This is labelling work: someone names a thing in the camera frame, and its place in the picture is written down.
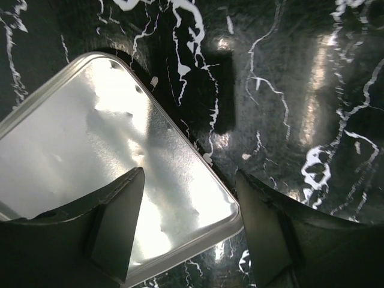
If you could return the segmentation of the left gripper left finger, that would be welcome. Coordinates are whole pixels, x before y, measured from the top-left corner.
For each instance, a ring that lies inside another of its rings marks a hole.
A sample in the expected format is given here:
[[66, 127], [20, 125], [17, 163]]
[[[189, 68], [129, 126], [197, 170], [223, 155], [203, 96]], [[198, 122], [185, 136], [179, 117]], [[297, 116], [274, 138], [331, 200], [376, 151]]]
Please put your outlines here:
[[126, 282], [145, 173], [35, 218], [1, 223], [2, 287], [119, 287]]

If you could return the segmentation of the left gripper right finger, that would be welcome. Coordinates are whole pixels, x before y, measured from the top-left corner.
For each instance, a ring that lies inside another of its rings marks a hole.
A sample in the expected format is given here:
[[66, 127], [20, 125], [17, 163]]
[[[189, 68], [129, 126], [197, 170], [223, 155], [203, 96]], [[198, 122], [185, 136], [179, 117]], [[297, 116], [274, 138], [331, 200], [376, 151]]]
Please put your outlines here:
[[382, 287], [383, 226], [316, 211], [243, 171], [236, 191], [257, 287]]

